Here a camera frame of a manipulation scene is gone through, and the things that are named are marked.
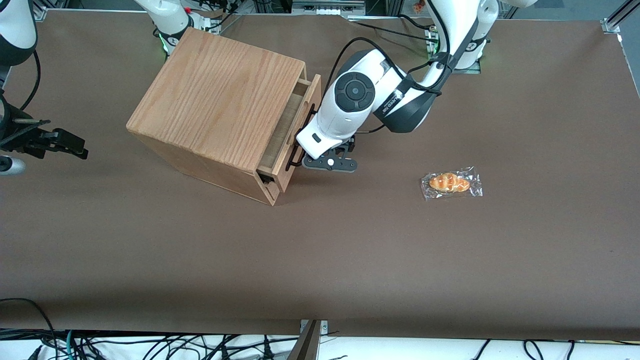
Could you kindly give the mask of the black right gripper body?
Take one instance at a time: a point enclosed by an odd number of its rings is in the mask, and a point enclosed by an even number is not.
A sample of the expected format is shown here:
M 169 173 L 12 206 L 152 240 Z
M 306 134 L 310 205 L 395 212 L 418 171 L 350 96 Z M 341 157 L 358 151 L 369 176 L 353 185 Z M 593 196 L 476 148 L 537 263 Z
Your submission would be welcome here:
M 0 149 L 2 152 L 24 152 L 23 148 L 30 145 L 31 135 L 28 127 L 16 129 L 2 129 L 0 131 Z

